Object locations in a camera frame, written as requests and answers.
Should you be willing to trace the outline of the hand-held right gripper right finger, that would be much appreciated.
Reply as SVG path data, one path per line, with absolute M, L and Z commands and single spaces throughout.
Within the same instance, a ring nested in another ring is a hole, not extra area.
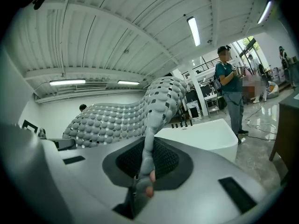
M 41 216 L 52 224 L 267 224 L 284 187 L 271 193 L 224 157 L 170 141 L 173 151 L 189 155 L 193 168 L 176 189 L 162 188 L 180 179 L 175 170 L 156 180 L 154 196 L 144 199 L 137 216 L 114 211 L 124 202 L 132 180 L 115 158 L 138 139 L 92 148 L 58 151 L 43 140 L 44 177 Z

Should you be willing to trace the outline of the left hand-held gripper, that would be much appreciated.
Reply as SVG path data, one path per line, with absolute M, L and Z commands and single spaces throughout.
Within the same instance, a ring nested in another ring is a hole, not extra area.
M 50 139 L 50 141 L 54 142 L 58 151 L 73 150 L 77 148 L 74 139 Z

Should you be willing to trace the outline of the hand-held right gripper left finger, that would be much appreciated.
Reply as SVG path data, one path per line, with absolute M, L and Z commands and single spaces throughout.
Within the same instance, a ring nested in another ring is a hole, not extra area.
M 0 124 L 0 162 L 18 195 L 49 224 L 72 224 L 40 139 L 15 125 Z

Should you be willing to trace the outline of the grey perforated fabric sheet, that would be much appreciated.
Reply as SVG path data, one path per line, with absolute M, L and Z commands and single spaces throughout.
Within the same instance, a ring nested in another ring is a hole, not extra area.
M 186 82 L 177 77 L 160 77 L 148 87 L 143 98 L 131 104 L 94 104 L 85 108 L 63 132 L 64 139 L 79 147 L 96 147 L 131 137 L 145 137 L 141 164 L 137 167 L 137 192 L 153 195 L 156 177 L 153 159 L 154 137 L 181 106 Z

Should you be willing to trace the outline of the black bathtub tap set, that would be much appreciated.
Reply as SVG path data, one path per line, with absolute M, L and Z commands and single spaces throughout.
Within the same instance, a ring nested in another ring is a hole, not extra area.
M 171 124 L 171 128 L 174 129 L 174 128 L 187 128 L 189 126 L 193 126 L 193 123 L 192 123 L 192 120 L 187 120 L 187 121 L 184 121 L 184 122 L 179 122 L 179 123 L 172 123 Z

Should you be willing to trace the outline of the white pillar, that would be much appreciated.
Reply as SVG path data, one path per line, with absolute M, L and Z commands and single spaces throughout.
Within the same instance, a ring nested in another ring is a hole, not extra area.
M 192 70 L 192 66 L 189 64 L 189 65 L 187 65 L 187 68 L 188 68 L 188 72 L 189 72 L 191 81 L 193 82 L 194 88 L 196 90 L 196 93 L 197 93 L 197 96 L 198 96 L 198 99 L 199 99 L 199 102 L 200 102 L 200 105 L 201 105 L 202 113 L 203 113 L 204 116 L 208 116 L 209 114 L 208 114 L 206 102 L 204 100 L 204 96 L 203 96 L 201 87 L 198 83 L 198 80 L 197 80 L 197 78 L 196 78 L 196 76 L 195 76 L 195 74 Z

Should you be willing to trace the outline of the dark wooden cabinet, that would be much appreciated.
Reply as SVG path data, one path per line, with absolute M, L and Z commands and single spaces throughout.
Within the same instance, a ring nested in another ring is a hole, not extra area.
M 269 161 L 278 154 L 287 168 L 280 184 L 288 182 L 299 164 L 299 90 L 279 103 L 278 130 Z

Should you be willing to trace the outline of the patterned bean bag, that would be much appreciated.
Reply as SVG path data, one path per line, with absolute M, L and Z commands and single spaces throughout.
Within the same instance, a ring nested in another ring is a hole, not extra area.
M 275 98 L 279 95 L 279 87 L 275 82 L 269 81 L 269 91 L 267 92 L 267 99 Z

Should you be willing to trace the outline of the wall air vent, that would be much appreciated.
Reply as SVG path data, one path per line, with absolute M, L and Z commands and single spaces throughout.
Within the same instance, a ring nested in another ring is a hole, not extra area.
M 77 90 L 88 90 L 88 89 L 106 89 L 106 83 L 96 83 L 96 84 L 78 84 L 76 85 Z

